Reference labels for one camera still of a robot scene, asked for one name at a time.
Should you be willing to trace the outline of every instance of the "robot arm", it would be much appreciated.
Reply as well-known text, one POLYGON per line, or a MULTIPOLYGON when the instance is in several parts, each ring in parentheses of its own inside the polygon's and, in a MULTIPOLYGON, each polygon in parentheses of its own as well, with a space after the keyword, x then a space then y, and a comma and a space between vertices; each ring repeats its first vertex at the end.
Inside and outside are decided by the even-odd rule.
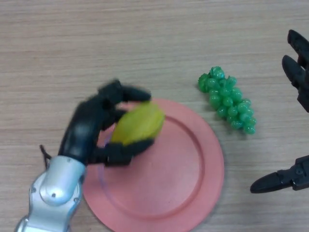
POLYGON ((29 214, 15 232, 69 232, 82 197, 85 166, 72 158, 51 158, 29 189, 29 214))
POLYGON ((122 86, 115 80, 81 102, 66 129, 58 156, 51 157, 41 146, 46 170, 32 183, 29 213, 19 221, 15 232, 70 232, 70 220, 82 197, 86 166, 129 165, 133 156, 154 142, 149 139, 128 146, 108 143, 100 148, 97 147, 99 133, 125 114, 116 109, 118 103, 150 99, 149 93, 122 86))
MULTIPOLYGON (((309 42, 301 34, 289 30, 288 43, 298 54, 297 62, 285 55, 282 68, 298 90, 298 102, 309 113, 309 42)), ((288 170, 279 170, 256 180, 250 187, 251 193, 273 192, 292 187, 293 190, 309 188, 309 156, 295 160, 288 170)))

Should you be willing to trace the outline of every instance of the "lemon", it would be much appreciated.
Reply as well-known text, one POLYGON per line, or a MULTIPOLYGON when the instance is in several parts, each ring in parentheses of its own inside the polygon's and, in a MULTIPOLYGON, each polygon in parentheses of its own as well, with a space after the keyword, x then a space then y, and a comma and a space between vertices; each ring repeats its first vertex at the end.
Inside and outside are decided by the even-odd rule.
POLYGON ((116 124, 111 142, 123 145, 144 139, 154 139, 161 131, 164 112, 151 101, 143 102, 126 113, 116 124))

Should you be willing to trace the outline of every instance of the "green grapes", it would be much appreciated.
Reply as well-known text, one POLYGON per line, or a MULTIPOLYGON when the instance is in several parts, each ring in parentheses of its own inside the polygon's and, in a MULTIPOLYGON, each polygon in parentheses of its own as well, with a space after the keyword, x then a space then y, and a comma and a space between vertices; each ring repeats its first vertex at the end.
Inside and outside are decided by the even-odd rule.
POLYGON ((210 105, 218 117, 226 120, 235 130, 242 129, 246 134, 254 134, 256 119, 253 117, 252 103, 250 99, 242 98, 243 94, 236 84, 236 78, 226 78, 219 66, 212 67, 209 73, 198 79, 199 90, 209 93, 210 105))

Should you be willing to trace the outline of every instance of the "table surface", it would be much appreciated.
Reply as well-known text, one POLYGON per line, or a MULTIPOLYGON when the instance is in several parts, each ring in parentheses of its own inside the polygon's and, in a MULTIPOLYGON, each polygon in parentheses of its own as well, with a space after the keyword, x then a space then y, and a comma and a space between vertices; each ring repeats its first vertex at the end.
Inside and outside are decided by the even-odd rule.
MULTIPOLYGON (((57 154, 76 104, 112 78, 199 113, 217 134, 225 183, 195 232, 307 232, 309 190, 251 194, 259 177, 307 155, 308 115, 281 59, 289 29, 309 38, 307 0, 3 0, 0 2, 0 225, 28 212, 43 171, 39 144, 57 154), (196 89, 211 66, 237 77, 257 133, 215 119, 196 89)), ((74 232, 107 232, 83 201, 74 232)))

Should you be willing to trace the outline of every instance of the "plate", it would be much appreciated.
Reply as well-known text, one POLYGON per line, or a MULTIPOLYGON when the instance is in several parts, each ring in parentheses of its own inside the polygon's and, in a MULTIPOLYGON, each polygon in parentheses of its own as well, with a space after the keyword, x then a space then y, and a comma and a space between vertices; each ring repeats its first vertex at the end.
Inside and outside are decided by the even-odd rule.
MULTIPOLYGON (((84 198, 114 232, 188 232, 220 197, 224 159, 210 126, 180 103, 153 101, 166 114, 154 145, 127 167, 87 168, 84 198)), ((100 135, 98 145, 104 146, 112 130, 100 135)))

